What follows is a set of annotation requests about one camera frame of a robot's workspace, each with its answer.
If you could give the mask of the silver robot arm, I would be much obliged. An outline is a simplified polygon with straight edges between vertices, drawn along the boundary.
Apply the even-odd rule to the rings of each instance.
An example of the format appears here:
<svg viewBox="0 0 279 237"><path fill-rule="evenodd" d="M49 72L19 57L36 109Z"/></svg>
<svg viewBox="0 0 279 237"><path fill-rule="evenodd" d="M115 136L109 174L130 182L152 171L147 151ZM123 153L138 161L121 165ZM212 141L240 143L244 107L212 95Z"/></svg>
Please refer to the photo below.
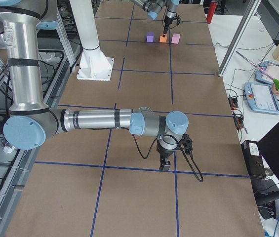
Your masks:
<svg viewBox="0 0 279 237"><path fill-rule="evenodd" d="M58 108L58 98L50 105L45 103L37 30L41 23L56 23L57 15L54 0L0 0L13 92L9 118L3 126L7 142L18 149L31 150L52 136L76 129L126 129L133 137L154 138L161 171L169 170L169 157L175 151L189 159L192 141L186 133L189 120L183 112L159 116L146 107L72 111Z"/></svg>
<svg viewBox="0 0 279 237"><path fill-rule="evenodd" d="M177 26L180 24L181 18L177 14L179 0L132 0L131 2L147 12L147 15L152 20L155 20L162 9L166 7L165 16L163 18L163 37L165 37L168 30L171 29L170 26L174 20L176 21Z"/></svg>

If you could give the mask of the person hand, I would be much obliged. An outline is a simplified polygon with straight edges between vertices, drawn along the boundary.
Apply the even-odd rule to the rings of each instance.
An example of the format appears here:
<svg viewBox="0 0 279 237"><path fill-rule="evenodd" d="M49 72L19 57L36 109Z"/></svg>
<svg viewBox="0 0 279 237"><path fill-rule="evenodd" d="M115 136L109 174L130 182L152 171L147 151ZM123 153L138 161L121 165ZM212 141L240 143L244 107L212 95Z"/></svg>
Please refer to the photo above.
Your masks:
<svg viewBox="0 0 279 237"><path fill-rule="evenodd" d="M276 85L273 83L272 85L272 92L273 94L275 94L276 96L279 96L279 90L276 90Z"/></svg>

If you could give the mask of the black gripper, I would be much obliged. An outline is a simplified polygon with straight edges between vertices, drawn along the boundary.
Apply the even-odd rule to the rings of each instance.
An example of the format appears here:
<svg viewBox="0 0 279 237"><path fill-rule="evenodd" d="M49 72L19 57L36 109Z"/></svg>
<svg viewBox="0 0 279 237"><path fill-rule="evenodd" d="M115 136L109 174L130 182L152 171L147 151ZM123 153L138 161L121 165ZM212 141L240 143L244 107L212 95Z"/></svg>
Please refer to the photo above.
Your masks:
<svg viewBox="0 0 279 237"><path fill-rule="evenodd" d="M169 156L172 155L175 151L178 151L178 145L175 146L174 149L166 149L164 148L159 141L157 141L157 152L159 153L160 158L160 171L169 171L171 167L171 163L168 160Z"/></svg>
<svg viewBox="0 0 279 237"><path fill-rule="evenodd" d="M172 22L173 22L173 18L170 18L168 16L166 16L164 18L164 30L163 30L163 34L162 34L163 37L166 37L167 32L168 32L168 27L170 27Z"/></svg>

